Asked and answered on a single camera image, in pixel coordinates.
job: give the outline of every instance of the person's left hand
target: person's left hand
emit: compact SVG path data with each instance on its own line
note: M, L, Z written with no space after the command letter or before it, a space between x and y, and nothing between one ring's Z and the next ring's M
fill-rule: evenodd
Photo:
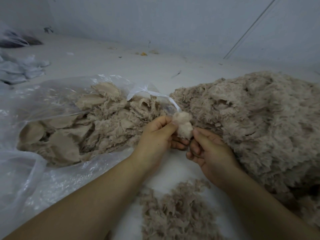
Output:
M158 168L167 149L184 150L189 144L188 140L175 135L178 126L172 124L171 120L169 116L161 116L147 124L131 155L148 172L154 172Z

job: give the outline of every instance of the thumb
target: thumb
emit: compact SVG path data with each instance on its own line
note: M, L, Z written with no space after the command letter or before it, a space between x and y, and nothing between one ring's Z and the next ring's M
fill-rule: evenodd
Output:
M163 128L161 128L159 132L163 134L166 138L169 138L177 129L178 129L177 125L169 123L165 125Z
M208 137L203 135L196 128L194 128L194 130L193 130L193 136L194 136L195 140L202 146L202 148L205 151L208 151L210 148L212 148L212 142L208 139Z

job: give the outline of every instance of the person's right hand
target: person's right hand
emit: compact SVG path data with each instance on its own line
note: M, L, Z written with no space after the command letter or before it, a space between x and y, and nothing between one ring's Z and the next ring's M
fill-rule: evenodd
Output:
M210 182L223 188L224 183L240 169L232 150L220 136L206 129L195 128L193 136L186 157L200 166Z

